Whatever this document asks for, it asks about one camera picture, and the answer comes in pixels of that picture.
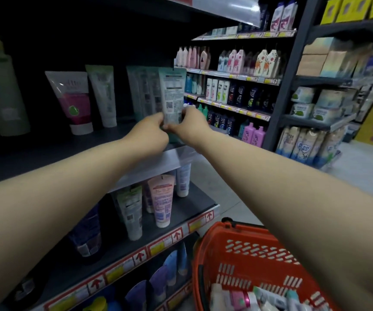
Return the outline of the person's left hand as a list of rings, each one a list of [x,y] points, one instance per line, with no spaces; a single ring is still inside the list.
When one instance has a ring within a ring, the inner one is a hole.
[[[163,152],[169,136],[148,135],[148,117],[145,117],[122,139],[122,144],[132,157],[140,160]]]

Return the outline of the teal cleanser tube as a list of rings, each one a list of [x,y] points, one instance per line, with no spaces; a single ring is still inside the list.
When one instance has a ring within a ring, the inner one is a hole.
[[[184,68],[158,68],[164,125],[182,121],[187,71]]]

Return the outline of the person's left forearm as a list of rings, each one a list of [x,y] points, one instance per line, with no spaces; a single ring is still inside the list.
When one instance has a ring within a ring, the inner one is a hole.
[[[136,162],[130,138],[0,182],[0,301]]]

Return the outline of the row of dark blue bottles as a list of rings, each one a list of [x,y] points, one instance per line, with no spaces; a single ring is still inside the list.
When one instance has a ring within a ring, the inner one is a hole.
[[[224,131],[229,136],[238,135],[239,121],[237,115],[227,111],[209,110],[206,114],[206,120],[210,126]]]

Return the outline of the row of white shampoo bottles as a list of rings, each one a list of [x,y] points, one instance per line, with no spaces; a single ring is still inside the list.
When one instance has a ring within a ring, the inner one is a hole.
[[[207,78],[205,86],[205,97],[210,101],[227,104],[230,86],[231,81],[229,80]]]

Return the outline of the dark store shelf unit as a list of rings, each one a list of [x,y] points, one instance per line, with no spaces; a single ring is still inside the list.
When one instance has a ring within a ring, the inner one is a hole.
[[[121,139],[134,126],[127,65],[169,67],[176,45],[215,27],[225,19],[168,0],[0,0],[0,37],[13,57],[13,67],[25,103],[31,132],[0,136],[0,181],[46,166],[103,143]],[[85,64],[114,68],[118,125],[101,127],[100,113],[89,89],[94,132],[72,135],[66,116],[45,71],[83,71]],[[124,224],[111,194],[100,201],[102,246],[94,258],[82,258],[66,236],[43,260],[42,282],[33,304],[4,301],[0,311],[45,311],[45,303],[117,259],[216,206],[196,185],[189,195],[173,199],[167,228],[156,227],[144,214],[141,239],[118,236]]]

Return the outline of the white pink cleanser tube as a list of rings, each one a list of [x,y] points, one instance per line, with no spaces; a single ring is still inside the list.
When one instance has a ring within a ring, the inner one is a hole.
[[[45,75],[65,114],[71,133],[86,135],[94,131],[87,72],[45,71]]]

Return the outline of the dark grey shelf rack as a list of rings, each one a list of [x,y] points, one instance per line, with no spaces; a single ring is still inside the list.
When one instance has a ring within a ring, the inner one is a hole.
[[[280,84],[276,105],[262,145],[265,150],[274,151],[276,148],[280,129],[287,120],[285,111],[288,109],[292,88],[297,88],[302,84],[341,83],[341,80],[329,78],[319,80],[313,77],[301,77],[299,79],[296,72],[305,45],[324,36],[352,36],[352,40],[355,41],[373,41],[373,19],[318,25],[319,15],[324,13],[325,1],[327,0],[306,0],[305,2],[286,71]]]

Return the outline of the red white price strip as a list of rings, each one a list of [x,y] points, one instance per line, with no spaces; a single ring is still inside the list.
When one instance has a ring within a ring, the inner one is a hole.
[[[107,286],[129,274],[137,267],[145,264],[185,237],[196,232],[215,218],[219,207],[220,204],[216,204],[208,210],[201,212],[199,215],[187,220],[186,223],[178,225],[146,246],[141,246],[139,250],[132,251],[116,262],[107,265],[99,272],[96,272],[94,276],[84,279],[65,292],[49,299],[42,306],[35,307],[32,311],[70,311]]]

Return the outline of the row of blue tubes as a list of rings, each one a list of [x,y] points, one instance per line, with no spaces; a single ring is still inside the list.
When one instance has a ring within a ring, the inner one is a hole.
[[[148,263],[146,276],[127,292],[123,311],[155,311],[191,276],[191,250],[186,241]]]

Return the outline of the stack of white tissue packs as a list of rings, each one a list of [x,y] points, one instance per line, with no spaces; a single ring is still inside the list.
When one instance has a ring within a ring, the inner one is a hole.
[[[332,123],[353,114],[356,89],[322,89],[299,86],[291,97],[290,115],[312,119],[320,123]]]

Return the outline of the white pink tall bottle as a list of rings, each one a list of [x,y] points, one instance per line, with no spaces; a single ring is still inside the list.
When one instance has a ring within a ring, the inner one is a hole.
[[[282,1],[277,4],[277,8],[274,10],[272,14],[270,31],[274,31],[274,32],[279,31],[284,8],[285,8],[285,2]]]
[[[279,26],[279,31],[292,30],[297,10],[298,10],[297,1],[290,0],[288,4],[284,7],[280,26]]]

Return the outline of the yellow green bottle cap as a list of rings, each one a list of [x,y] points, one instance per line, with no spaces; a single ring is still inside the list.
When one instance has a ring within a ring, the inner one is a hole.
[[[82,311],[108,311],[108,303],[105,297],[97,297],[92,303],[83,308]]]

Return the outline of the black tube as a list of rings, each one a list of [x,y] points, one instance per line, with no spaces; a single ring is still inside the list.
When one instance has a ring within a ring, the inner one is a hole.
[[[45,278],[41,273],[29,273],[9,294],[6,304],[11,311],[23,311],[35,304],[45,285]]]

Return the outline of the clear shelf edge rail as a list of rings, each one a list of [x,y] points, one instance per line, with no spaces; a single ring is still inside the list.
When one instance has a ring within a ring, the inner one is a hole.
[[[139,162],[124,174],[108,193],[177,169],[201,158],[202,155],[189,146],[170,144],[162,153]]]

